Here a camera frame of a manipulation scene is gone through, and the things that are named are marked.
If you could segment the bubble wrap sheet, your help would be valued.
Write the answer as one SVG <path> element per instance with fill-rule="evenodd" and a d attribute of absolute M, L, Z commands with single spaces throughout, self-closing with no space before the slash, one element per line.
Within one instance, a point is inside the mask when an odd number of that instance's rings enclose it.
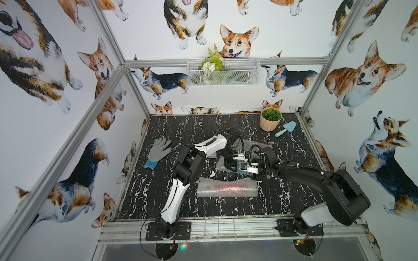
<path fill-rule="evenodd" d="M 258 184 L 251 178 L 229 182 L 200 178 L 197 186 L 197 197 L 257 197 L 258 194 Z"/>
<path fill-rule="evenodd" d="M 272 177 L 272 165 L 277 160 L 273 149 L 266 144 L 242 140 L 232 146 L 229 155 L 220 154 L 215 169 L 239 174 L 255 181 L 264 181 Z"/>

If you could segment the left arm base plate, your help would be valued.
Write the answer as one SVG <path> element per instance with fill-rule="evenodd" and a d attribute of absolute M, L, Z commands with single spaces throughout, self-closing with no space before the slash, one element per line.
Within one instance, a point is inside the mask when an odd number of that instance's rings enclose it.
<path fill-rule="evenodd" d="M 174 225 L 165 223 L 150 223 L 145 236 L 146 241 L 161 240 L 189 240 L 191 233 L 191 222 L 180 221 Z"/>

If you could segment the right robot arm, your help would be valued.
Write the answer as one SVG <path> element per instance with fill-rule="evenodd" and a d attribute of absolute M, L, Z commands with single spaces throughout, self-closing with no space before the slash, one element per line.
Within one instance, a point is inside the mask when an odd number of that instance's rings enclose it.
<path fill-rule="evenodd" d="M 295 215 L 293 223 L 300 233 L 329 222 L 350 226 L 371 207 L 369 198 L 344 169 L 333 172 L 301 165 L 280 159 L 270 147 L 258 145 L 250 148 L 247 166 L 257 169 L 254 174 L 257 178 L 278 177 L 321 192 L 322 203 L 306 207 Z"/>

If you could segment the red wine bottle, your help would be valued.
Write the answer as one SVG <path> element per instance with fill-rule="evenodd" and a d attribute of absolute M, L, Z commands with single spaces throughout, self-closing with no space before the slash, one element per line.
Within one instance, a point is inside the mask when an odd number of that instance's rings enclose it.
<path fill-rule="evenodd" d="M 219 193 L 228 195 L 251 194 L 254 191 L 252 186 L 247 185 L 222 185 L 218 188 Z"/>

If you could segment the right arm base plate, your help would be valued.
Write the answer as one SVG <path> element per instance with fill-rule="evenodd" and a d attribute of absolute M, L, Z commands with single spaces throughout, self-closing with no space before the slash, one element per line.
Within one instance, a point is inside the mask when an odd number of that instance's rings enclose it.
<path fill-rule="evenodd" d="M 279 231 L 281 237 L 306 237 L 322 236 L 324 231 L 321 225 L 314 227 L 308 226 L 302 219 L 277 219 L 276 230 Z"/>

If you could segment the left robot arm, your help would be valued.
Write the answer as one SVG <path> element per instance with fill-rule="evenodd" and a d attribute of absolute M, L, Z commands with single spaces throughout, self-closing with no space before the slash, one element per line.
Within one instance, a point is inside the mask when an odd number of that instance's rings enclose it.
<path fill-rule="evenodd" d="M 169 239 L 176 233 L 176 224 L 185 192 L 200 177 L 205 161 L 219 153 L 224 158 L 224 167 L 237 172 L 238 160 L 245 157 L 245 146 L 237 130 L 230 128 L 216 133 L 199 144 L 186 145 L 174 166 L 173 183 L 163 210 L 156 218 L 157 231 Z"/>

